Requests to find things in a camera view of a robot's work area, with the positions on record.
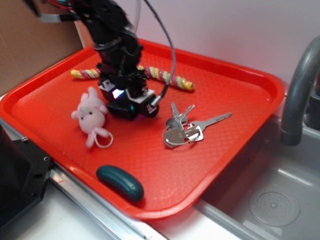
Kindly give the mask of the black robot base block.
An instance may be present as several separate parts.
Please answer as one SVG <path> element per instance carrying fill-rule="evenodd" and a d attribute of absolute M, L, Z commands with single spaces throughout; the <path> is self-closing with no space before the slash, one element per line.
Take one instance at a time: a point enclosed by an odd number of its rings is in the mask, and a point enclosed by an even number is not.
<path fill-rule="evenodd" d="M 0 128 L 0 229 L 38 205 L 44 197 L 52 157 L 31 140 L 12 140 Z"/>

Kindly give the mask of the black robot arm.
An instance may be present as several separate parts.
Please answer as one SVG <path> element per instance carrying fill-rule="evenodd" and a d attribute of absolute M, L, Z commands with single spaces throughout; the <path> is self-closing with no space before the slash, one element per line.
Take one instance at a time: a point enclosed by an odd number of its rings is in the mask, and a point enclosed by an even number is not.
<path fill-rule="evenodd" d="M 101 58 L 97 64 L 101 87 L 106 89 L 110 82 L 133 99 L 147 95 L 148 77 L 137 68 L 143 47 L 132 32 L 126 13 L 115 1 L 49 0 L 48 4 L 65 11 L 59 14 L 41 13 L 32 0 L 25 3 L 42 22 L 81 21 L 85 25 Z"/>

